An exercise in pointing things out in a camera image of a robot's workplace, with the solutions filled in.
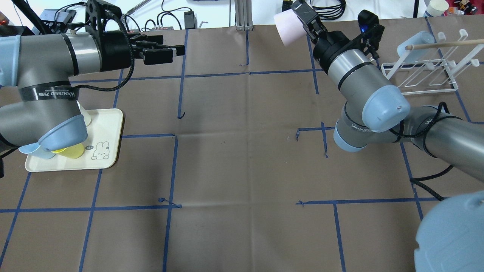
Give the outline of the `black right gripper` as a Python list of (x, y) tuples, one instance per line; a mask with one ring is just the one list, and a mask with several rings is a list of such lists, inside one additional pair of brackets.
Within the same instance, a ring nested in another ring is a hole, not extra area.
[(291, 9), (302, 22), (304, 30), (314, 44), (313, 58), (321, 68), (329, 68), (334, 62), (340, 65), (349, 64), (348, 60), (336, 60), (339, 55), (352, 50), (351, 41), (343, 32), (328, 31), (319, 15), (306, 1), (295, 1), (291, 5)]

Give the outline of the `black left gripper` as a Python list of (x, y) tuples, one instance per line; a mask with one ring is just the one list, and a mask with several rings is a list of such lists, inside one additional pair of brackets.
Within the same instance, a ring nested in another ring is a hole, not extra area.
[(184, 45), (164, 46), (164, 36), (147, 33), (105, 31), (102, 33), (102, 68), (128, 68), (131, 60), (141, 59), (145, 65), (173, 63), (185, 55)]

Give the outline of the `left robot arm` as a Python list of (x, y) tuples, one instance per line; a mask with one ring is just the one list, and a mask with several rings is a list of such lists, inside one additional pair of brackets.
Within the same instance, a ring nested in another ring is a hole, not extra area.
[(164, 45), (163, 36), (121, 31), (1, 38), (1, 85), (17, 87), (21, 101), (1, 107), (1, 152), (38, 143), (58, 150), (88, 138), (77, 100), (81, 86), (70, 77), (173, 62), (183, 45)]

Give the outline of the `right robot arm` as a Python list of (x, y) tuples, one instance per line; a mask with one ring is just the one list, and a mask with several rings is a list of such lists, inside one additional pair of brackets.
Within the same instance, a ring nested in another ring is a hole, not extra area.
[(438, 174), (410, 181), (439, 203), (422, 219), (414, 251), (417, 272), (483, 271), (483, 191), (444, 198), (424, 184), (451, 169), (483, 181), (483, 126), (451, 114), (446, 103), (412, 107), (368, 58), (377, 49), (384, 26), (368, 10), (358, 14), (361, 34), (349, 40), (329, 31), (304, 0), (291, 6), (314, 44), (313, 58), (346, 99), (334, 129), (339, 148), (354, 153), (368, 144), (411, 142), (426, 154), (447, 162)]

